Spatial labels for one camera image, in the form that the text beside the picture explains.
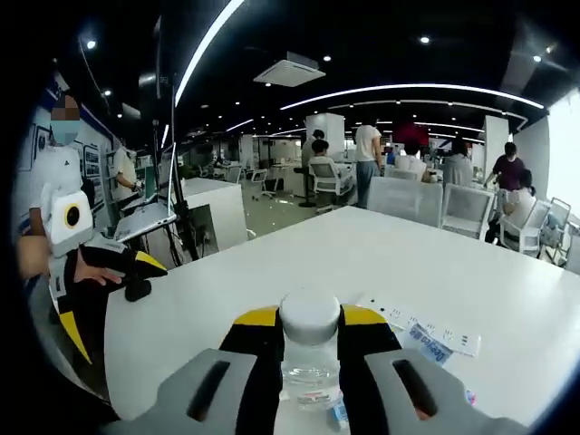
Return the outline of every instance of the man in maroon shirt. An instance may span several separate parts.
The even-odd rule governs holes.
[[[496,164],[491,170],[486,185],[494,178],[498,177],[500,189],[518,190],[519,176],[526,168],[524,162],[517,156],[517,147],[514,142],[507,142],[504,146],[506,154],[496,160]]]

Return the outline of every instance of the black ceiling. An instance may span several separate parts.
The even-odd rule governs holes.
[[[200,138],[205,139],[248,119],[254,122],[232,133],[293,130],[298,128],[296,124],[303,127],[304,117],[314,111],[343,114],[347,131],[365,114],[384,121],[416,120],[480,129],[490,113],[458,104],[359,104],[385,100],[465,102],[510,111],[533,122],[546,112],[493,95],[453,90],[362,92],[286,111],[280,108],[330,92],[416,82],[505,91],[548,106],[578,84],[577,45],[568,38],[573,29],[556,27],[563,16],[518,9],[509,1],[480,5],[377,3],[246,0],[221,28],[193,72],[176,109],[177,137],[202,130],[206,133]],[[98,45],[85,51],[85,56],[101,91],[113,92],[108,104],[92,84],[78,46],[72,47],[71,55],[59,59],[58,68],[74,90],[82,90],[78,93],[83,102],[106,117],[122,135],[124,120],[117,120],[115,115],[122,102],[139,108],[138,77],[154,53],[150,35],[159,14],[163,13],[171,29],[167,49],[172,69],[180,79],[199,41],[226,4],[221,0],[181,0],[163,5],[167,10],[147,9],[136,14],[120,2],[108,15],[88,21],[81,38],[93,37]],[[430,38],[429,44],[420,43],[423,35]],[[548,46],[554,47],[550,54],[546,53]],[[295,88],[253,82],[288,51],[319,62],[325,77]],[[536,54],[542,56],[541,63],[532,60]],[[332,60],[324,62],[325,55]],[[512,77],[506,84],[510,62],[516,73],[521,68],[529,74],[519,81]],[[351,103],[354,108],[329,109]],[[209,107],[202,109],[203,104]],[[513,131],[522,122],[508,118]],[[454,133],[447,128],[432,130]],[[465,136],[477,137],[477,133]]]

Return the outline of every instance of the plastic water bottle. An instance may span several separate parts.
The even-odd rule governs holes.
[[[323,411],[340,400],[337,359],[338,299],[292,292],[280,304],[285,333],[284,390],[304,411]]]

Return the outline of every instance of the white bottle cap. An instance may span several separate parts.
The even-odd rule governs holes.
[[[295,291],[280,304],[280,319],[290,340],[300,344],[322,344],[329,341],[338,325],[341,305],[335,296]]]

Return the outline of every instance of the man in white shirt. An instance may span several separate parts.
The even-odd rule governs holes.
[[[417,174],[417,180],[422,181],[427,170],[427,163],[417,159],[419,149],[420,145],[416,140],[405,142],[404,150],[406,155],[395,158],[395,168],[415,172]]]
[[[128,150],[125,144],[121,144],[113,158],[112,176],[117,179],[117,198],[124,200],[137,190],[137,173],[133,162],[137,152]]]
[[[372,177],[381,176],[381,132],[374,124],[376,120],[366,120],[356,130],[356,190],[358,207],[366,208]]]
[[[63,94],[51,112],[49,144],[34,161],[30,186],[30,228],[33,236],[44,236],[41,205],[46,195],[60,190],[69,194],[81,189],[81,162],[78,152],[67,147],[81,127],[81,112],[74,98]]]

